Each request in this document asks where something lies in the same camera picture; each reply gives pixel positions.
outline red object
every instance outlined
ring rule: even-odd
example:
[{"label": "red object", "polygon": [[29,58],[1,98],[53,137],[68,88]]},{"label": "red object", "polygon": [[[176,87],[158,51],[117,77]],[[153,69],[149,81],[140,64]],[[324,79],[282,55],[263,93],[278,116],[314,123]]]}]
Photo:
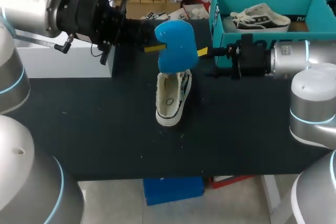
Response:
[{"label": "red object", "polygon": [[202,0],[195,0],[195,1],[199,2],[200,4],[203,4],[206,11],[209,12],[209,7],[211,4],[210,2],[203,2]]},{"label": "red object", "polygon": [[218,181],[218,182],[214,182],[213,178],[211,177],[211,178],[209,178],[209,182],[214,189],[217,189],[217,188],[220,188],[220,187],[223,187],[223,186],[228,186],[228,185],[231,185],[233,183],[236,183],[236,182],[239,182],[239,181],[242,181],[242,180],[246,180],[248,178],[253,178],[253,177],[254,176],[232,177],[232,178],[227,178],[227,179],[224,179],[224,180],[221,180],[221,181]]}]

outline shoelace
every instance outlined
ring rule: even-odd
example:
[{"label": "shoelace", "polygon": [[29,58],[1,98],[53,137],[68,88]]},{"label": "shoelace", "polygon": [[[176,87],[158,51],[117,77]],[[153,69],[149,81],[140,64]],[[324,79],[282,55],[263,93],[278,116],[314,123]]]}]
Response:
[{"label": "shoelace", "polygon": [[235,12],[232,12],[230,13],[230,16],[233,18],[233,21],[236,21],[237,22],[237,25],[238,23],[241,21],[241,22],[252,22],[252,21],[256,21],[254,18],[252,18],[251,16],[248,16],[245,14],[245,10],[241,13],[235,13]]}]

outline black mount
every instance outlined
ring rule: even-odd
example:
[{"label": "black mount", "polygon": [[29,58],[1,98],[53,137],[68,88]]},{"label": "black mount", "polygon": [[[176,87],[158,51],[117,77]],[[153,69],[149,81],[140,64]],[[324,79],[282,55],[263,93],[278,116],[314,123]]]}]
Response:
[{"label": "black mount", "polygon": [[142,48],[154,36],[154,27],[149,23],[126,19],[126,0],[117,7],[111,7],[109,0],[62,0],[57,27],[69,36],[96,44],[103,52],[103,65],[112,46],[129,44]]},{"label": "black mount", "polygon": [[226,48],[210,48],[207,55],[227,57],[232,61],[230,68],[216,66],[207,76],[240,79],[242,76],[264,76],[270,73],[270,50],[266,50],[263,44],[253,43],[253,34],[242,34],[241,40]]}]

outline silver cylinder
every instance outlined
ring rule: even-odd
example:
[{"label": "silver cylinder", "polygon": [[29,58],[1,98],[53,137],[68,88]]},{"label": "silver cylinder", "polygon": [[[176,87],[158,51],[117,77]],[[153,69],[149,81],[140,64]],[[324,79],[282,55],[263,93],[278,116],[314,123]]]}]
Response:
[{"label": "silver cylinder", "polygon": [[1,0],[0,15],[15,29],[56,37],[57,9],[61,0]]},{"label": "silver cylinder", "polygon": [[0,223],[80,224],[83,196],[59,162],[34,146],[28,129],[0,116]]},{"label": "silver cylinder", "polygon": [[306,224],[334,224],[336,190],[334,153],[330,153],[301,173],[292,190],[292,205],[297,221]]},{"label": "silver cylinder", "polygon": [[335,116],[336,99],[309,101],[291,93],[290,110],[294,116],[308,122],[324,122]]},{"label": "silver cylinder", "polygon": [[271,72],[275,78],[292,78],[307,67],[306,42],[277,42],[271,51]]},{"label": "silver cylinder", "polygon": [[14,40],[0,24],[0,113],[20,107],[29,97],[27,74],[14,45]]},{"label": "silver cylinder", "polygon": [[336,70],[310,68],[293,78],[291,84],[291,113],[300,120],[321,123],[335,117]]},{"label": "silver cylinder", "polygon": [[297,141],[319,147],[336,150],[336,119],[324,124],[309,124],[292,114],[289,119],[289,130]]},{"label": "silver cylinder", "polygon": [[276,78],[292,78],[316,64],[336,64],[336,41],[277,42],[271,50],[271,73]]}]

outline white sneaker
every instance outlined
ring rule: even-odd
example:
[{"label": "white sneaker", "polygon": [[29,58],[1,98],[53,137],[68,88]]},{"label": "white sneaker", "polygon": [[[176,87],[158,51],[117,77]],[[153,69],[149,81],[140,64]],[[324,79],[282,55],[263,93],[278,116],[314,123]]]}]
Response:
[{"label": "white sneaker", "polygon": [[223,19],[226,33],[286,33],[290,19],[277,14],[265,3]]},{"label": "white sneaker", "polygon": [[191,81],[190,70],[175,74],[158,74],[156,119],[162,126],[174,126],[180,121]]}]

